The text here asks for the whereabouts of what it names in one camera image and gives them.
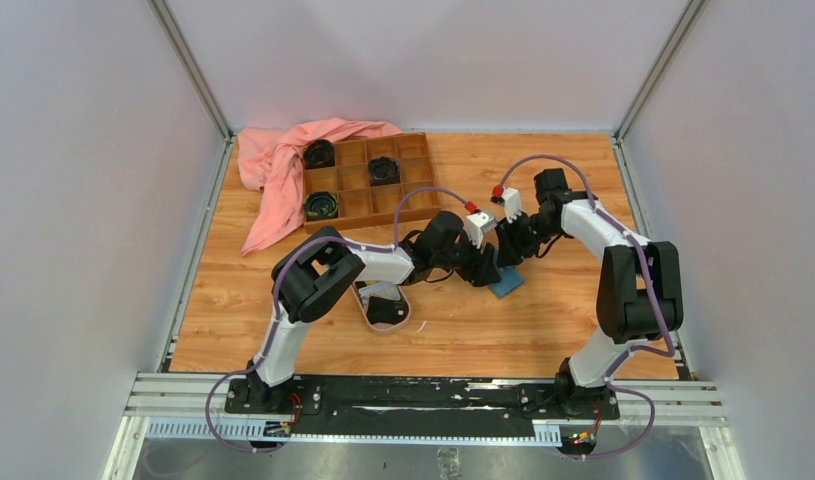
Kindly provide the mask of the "pink oval card tray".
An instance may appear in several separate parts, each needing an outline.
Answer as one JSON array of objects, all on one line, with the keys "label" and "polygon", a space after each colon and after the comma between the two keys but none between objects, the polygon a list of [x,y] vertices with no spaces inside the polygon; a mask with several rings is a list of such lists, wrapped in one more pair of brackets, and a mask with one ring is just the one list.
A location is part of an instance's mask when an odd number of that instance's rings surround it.
[{"label": "pink oval card tray", "polygon": [[368,327],[387,335],[403,328],[410,319],[411,305],[401,286],[383,281],[358,281],[352,285]]}]

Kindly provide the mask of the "teal leather card holder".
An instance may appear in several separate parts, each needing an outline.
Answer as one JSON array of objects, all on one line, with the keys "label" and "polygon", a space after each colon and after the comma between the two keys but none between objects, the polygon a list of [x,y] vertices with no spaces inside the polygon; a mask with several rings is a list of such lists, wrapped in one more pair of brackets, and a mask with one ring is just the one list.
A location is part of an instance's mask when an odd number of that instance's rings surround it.
[{"label": "teal leather card holder", "polygon": [[500,268],[499,276],[500,280],[498,282],[488,286],[497,299],[510,295],[524,284],[524,278],[513,266]]}]

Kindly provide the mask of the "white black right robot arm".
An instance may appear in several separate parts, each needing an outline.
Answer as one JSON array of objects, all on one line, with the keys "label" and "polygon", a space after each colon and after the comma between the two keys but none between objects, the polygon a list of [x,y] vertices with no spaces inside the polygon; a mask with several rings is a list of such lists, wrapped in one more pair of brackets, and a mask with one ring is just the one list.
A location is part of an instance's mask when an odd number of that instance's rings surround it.
[{"label": "white black right robot arm", "polygon": [[499,184],[491,199],[504,209],[495,228],[497,264],[514,267],[537,257],[560,238],[579,241],[600,261],[597,328],[558,369],[548,400],[567,417],[579,417],[609,398],[609,385],[634,354],[673,357],[671,332],[683,323],[676,246],[652,241],[608,213],[590,187],[572,190],[561,169],[535,176],[539,210],[527,214],[518,190]]}]

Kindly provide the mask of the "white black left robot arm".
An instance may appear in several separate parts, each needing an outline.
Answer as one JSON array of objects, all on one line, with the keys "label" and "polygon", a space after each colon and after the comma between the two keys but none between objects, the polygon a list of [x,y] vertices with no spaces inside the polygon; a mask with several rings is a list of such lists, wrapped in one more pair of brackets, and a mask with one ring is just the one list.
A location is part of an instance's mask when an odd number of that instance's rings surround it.
[{"label": "white black left robot arm", "polygon": [[439,269],[472,286],[499,282],[494,248],[484,242],[496,225],[488,212],[466,218],[438,213],[422,230],[390,245],[356,242],[325,227],[281,260],[272,271],[272,315],[259,352],[245,371],[247,404],[266,413],[289,400],[287,381],[310,325],[325,316],[356,283],[397,289],[427,281]]}]

